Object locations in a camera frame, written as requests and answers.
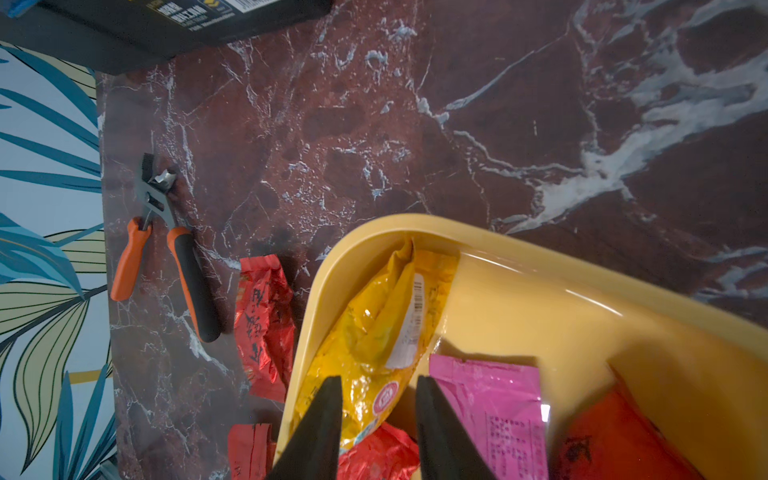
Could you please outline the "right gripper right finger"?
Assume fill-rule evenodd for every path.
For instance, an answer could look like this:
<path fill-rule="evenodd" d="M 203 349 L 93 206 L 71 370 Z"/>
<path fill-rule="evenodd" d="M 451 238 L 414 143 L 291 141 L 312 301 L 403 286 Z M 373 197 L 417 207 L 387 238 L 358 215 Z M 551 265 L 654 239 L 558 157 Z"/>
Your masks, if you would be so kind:
<path fill-rule="evenodd" d="M 437 382 L 420 376 L 417 440 L 423 479 L 495 479 Z"/>

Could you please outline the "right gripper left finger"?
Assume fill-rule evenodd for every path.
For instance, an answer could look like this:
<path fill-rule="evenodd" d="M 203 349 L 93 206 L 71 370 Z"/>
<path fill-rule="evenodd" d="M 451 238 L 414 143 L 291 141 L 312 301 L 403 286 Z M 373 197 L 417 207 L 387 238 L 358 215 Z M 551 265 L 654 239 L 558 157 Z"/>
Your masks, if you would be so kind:
<path fill-rule="evenodd" d="M 328 377 L 266 479 L 336 479 L 342 413 L 341 377 Z"/>

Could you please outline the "yellow tea bag with labels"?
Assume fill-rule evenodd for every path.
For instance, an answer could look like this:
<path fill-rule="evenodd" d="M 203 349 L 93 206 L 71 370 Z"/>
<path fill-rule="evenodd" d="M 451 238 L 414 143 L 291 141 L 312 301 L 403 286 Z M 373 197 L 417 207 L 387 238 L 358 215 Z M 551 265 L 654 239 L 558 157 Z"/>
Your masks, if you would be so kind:
<path fill-rule="evenodd" d="M 342 382 L 339 449 L 375 432 L 409 384 L 440 323 L 459 259 L 408 239 L 349 301 L 319 346 L 294 405 L 296 429 L 323 381 Z"/>

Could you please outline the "yellow plastic storage box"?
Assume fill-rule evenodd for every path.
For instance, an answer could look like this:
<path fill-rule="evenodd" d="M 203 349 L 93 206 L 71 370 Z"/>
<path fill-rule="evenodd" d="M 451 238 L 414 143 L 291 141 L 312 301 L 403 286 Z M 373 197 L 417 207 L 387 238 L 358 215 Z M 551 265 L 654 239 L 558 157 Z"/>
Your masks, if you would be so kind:
<path fill-rule="evenodd" d="M 425 214 L 367 222 L 311 287 L 277 445 L 302 379 L 347 303 L 407 239 L 459 259 L 429 350 L 535 365 L 547 447 L 624 379 L 641 411 L 708 479 L 767 475 L 767 332 L 725 311 L 575 258 Z"/>

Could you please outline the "orange handled pliers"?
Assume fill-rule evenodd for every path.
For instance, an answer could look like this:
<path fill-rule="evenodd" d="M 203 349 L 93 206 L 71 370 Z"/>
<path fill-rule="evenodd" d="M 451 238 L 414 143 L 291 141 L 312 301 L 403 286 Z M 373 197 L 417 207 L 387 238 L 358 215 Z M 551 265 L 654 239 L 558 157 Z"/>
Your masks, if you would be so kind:
<path fill-rule="evenodd" d="M 123 249 L 110 298 L 116 302 L 128 300 L 138 279 L 144 247 L 153 231 L 153 222 L 162 221 L 167 227 L 166 244 L 174 258 L 194 330 L 198 339 L 210 343 L 223 332 L 221 322 L 195 250 L 192 232 L 179 224 L 169 203 L 168 194 L 176 174 L 168 169 L 157 173 L 155 157 L 143 155 L 134 192 L 143 207 L 139 217 L 127 223 L 127 245 Z"/>

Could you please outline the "yellow black toolbox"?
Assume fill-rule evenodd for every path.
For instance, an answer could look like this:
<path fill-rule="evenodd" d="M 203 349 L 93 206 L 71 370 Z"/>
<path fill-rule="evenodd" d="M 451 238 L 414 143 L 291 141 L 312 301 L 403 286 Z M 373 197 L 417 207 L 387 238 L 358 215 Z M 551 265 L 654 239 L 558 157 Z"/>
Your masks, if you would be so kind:
<path fill-rule="evenodd" d="M 331 11 L 330 0 L 4 1 L 1 39 L 118 75 Z"/>

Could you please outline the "red crinkled tea bag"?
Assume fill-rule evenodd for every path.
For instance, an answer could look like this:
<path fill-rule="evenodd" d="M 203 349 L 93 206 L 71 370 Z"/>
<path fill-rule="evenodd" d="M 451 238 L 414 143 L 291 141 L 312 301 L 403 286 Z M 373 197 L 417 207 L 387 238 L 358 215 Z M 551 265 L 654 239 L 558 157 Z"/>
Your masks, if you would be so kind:
<path fill-rule="evenodd" d="M 293 292 L 275 255 L 243 258 L 240 266 L 233 333 L 250 393 L 283 403 L 295 348 Z"/>

